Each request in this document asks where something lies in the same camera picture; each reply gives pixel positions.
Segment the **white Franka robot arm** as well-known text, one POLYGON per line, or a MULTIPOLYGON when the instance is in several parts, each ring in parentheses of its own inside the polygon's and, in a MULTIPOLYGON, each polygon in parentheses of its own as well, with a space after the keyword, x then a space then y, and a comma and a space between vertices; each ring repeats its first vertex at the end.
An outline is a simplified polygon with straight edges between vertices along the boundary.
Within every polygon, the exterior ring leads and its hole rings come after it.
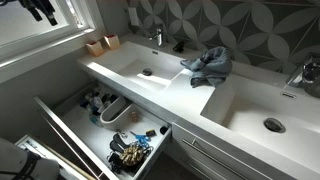
MULTIPOLYGON (((57 25, 53 15, 55 9, 49 0, 18 1, 36 21, 42 20, 38 13, 40 10, 52 26, 57 25)), ((0 180, 57 180, 59 173, 59 163, 56 160, 42 158, 6 139, 0 139, 0 180)))

